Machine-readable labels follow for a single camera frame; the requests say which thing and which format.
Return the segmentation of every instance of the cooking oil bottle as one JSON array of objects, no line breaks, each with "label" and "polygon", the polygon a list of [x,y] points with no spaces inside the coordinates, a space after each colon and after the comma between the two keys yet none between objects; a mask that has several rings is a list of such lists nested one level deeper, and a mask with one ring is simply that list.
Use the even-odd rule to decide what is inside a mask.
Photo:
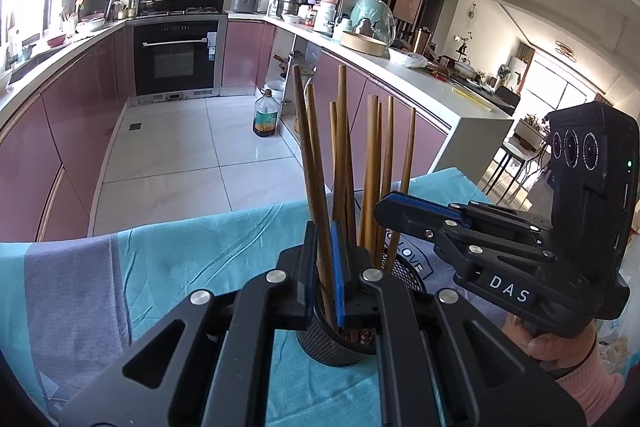
[{"label": "cooking oil bottle", "polygon": [[254,133],[265,138],[276,132],[280,104],[273,100],[271,89],[264,90],[264,96],[255,103]]}]

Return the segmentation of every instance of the white bucket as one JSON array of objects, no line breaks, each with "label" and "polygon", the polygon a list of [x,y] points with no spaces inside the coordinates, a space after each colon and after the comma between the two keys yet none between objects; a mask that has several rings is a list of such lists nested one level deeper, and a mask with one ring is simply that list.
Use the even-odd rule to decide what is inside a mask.
[{"label": "white bucket", "polygon": [[285,83],[282,80],[270,80],[264,84],[264,89],[271,89],[273,100],[282,103],[282,100],[284,100],[284,86]]}]

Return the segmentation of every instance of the pink sleeve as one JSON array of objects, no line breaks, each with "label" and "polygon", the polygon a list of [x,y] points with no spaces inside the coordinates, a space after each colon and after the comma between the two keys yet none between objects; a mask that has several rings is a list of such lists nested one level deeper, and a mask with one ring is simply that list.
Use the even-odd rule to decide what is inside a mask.
[{"label": "pink sleeve", "polygon": [[558,383],[584,409],[589,426],[602,416],[625,385],[622,375],[607,373],[597,346],[578,369],[560,378]]}]

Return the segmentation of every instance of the sink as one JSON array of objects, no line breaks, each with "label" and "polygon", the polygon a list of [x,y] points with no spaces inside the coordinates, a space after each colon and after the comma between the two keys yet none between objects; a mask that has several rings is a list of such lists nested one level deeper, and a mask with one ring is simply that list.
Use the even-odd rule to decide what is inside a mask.
[{"label": "sink", "polygon": [[37,65],[43,63],[45,60],[47,60],[49,57],[52,57],[59,51],[62,51],[67,46],[68,44],[62,44],[61,46],[57,46],[50,50],[39,53],[35,55],[35,57],[31,57],[29,60],[26,60],[25,62],[21,63],[20,66],[15,68],[14,73],[11,76],[11,81],[9,82],[9,85],[11,86],[11,84],[20,80],[27,73],[33,70]]}]

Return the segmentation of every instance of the human hand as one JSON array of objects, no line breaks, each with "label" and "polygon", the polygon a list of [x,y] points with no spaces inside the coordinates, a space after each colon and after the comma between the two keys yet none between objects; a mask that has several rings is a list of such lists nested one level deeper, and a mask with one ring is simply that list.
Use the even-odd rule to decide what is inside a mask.
[{"label": "human hand", "polygon": [[563,339],[551,333],[543,333],[534,338],[524,328],[523,322],[520,317],[507,313],[502,333],[530,357],[551,362],[545,366],[547,371],[578,365],[589,355],[596,338],[594,321],[591,321],[589,326],[574,339]]}]

